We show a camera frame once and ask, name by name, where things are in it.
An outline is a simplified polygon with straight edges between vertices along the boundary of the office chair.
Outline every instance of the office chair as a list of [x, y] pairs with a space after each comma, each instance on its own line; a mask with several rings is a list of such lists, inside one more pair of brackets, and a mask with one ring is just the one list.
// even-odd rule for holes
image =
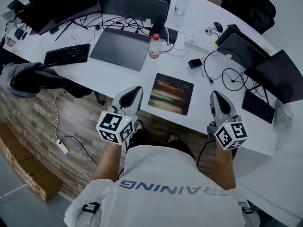
[[251, 7], [249, 10], [249, 18], [245, 22], [257, 30], [260, 34], [270, 29], [275, 25], [273, 18], [261, 11], [257, 7]]
[[276, 8], [269, 0], [222, 0], [221, 7], [248, 23], [260, 34], [275, 24]]

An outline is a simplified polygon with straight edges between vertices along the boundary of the shoe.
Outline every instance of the shoe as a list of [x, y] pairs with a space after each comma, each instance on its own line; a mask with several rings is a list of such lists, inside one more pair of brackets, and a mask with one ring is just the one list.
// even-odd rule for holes
[[144, 130], [144, 126], [141, 120], [137, 120], [134, 123], [134, 132], [137, 132], [138, 130]]
[[179, 139], [179, 137], [178, 137], [176, 134], [171, 134], [171, 135], [169, 136], [168, 142], [170, 143], [171, 141], [173, 141], [173, 140], [178, 140], [178, 139]]

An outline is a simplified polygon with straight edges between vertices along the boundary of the computer mouse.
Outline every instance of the computer mouse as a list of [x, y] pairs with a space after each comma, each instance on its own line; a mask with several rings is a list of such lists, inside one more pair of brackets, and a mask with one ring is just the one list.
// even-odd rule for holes
[[223, 32], [223, 28], [222, 28], [222, 25], [218, 22], [214, 22], [214, 26], [216, 27], [216, 30], [219, 32], [219, 33], [222, 33]]
[[27, 35], [27, 32], [25, 32], [22, 37], [21, 37], [21, 40], [24, 40], [25, 36]]

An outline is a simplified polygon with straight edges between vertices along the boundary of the red bottle cap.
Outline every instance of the red bottle cap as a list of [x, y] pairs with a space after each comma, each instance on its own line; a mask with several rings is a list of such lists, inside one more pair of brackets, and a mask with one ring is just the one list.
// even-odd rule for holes
[[159, 40], [160, 35], [158, 35], [158, 34], [153, 34], [152, 38], [153, 38], [154, 40]]

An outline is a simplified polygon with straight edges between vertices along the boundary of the cardboard box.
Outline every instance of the cardboard box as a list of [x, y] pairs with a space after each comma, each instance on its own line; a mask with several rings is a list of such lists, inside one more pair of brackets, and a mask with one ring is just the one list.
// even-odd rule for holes
[[20, 162], [34, 156], [20, 143], [6, 123], [0, 123], [1, 150], [8, 161]]
[[0, 123], [0, 147], [9, 164], [42, 200], [48, 201], [59, 192], [60, 178], [34, 158], [6, 123]]
[[[19, 171], [19, 168], [18, 168], [18, 166], [17, 166], [18, 163], [15, 164], [15, 163], [13, 163], [13, 162], [11, 162], [11, 161], [9, 161], [9, 163], [10, 163], [10, 165], [13, 167], [13, 169], [16, 171], [16, 173], [19, 175], [19, 177], [20, 177], [25, 183], [27, 183], [26, 177], [24, 177], [24, 176], [22, 175], [22, 173]], [[34, 192], [36, 195], [38, 195], [38, 197], [41, 198], [43, 201], [47, 202], [47, 201], [49, 201], [49, 200], [52, 198], [52, 196], [45, 197], [45, 196], [43, 196], [43, 195], [38, 191], [38, 189], [34, 188], [33, 186], [31, 186], [31, 185], [29, 185], [29, 184], [28, 184], [28, 186], [29, 186], [29, 187], [31, 188], [31, 190], [33, 190], [33, 192]]]
[[36, 158], [18, 162], [16, 166], [26, 178], [26, 183], [35, 188], [44, 197], [52, 197], [61, 189], [61, 179]]

